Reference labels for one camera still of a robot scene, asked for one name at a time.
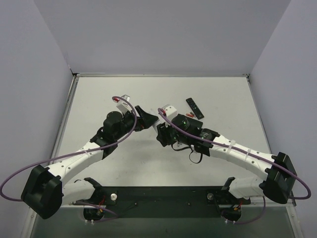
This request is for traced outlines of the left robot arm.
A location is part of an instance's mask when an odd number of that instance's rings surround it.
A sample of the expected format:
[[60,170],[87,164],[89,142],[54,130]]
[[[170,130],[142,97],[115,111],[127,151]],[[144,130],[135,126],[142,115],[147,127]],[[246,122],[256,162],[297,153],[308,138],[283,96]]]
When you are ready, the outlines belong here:
[[60,158],[57,163],[35,166],[22,191],[21,199],[41,218],[48,219],[62,205],[78,200],[96,204],[101,200],[100,185],[84,179],[68,182],[90,165],[103,160],[117,147],[123,137],[134,131],[152,127],[158,117],[145,112],[140,106],[128,109],[126,104],[119,111],[108,113],[103,126],[79,151]]

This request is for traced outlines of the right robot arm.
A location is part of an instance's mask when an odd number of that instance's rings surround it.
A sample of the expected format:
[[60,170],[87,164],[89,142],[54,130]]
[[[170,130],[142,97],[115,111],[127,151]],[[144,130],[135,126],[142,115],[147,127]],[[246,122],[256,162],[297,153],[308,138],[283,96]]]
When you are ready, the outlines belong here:
[[261,153],[225,138],[223,135],[194,124],[193,120],[178,114],[172,122],[157,125],[157,140],[162,146],[180,142],[196,153],[223,159],[253,173],[253,177],[229,178],[225,189],[235,198],[265,196],[287,203],[295,183],[295,169],[288,155]]

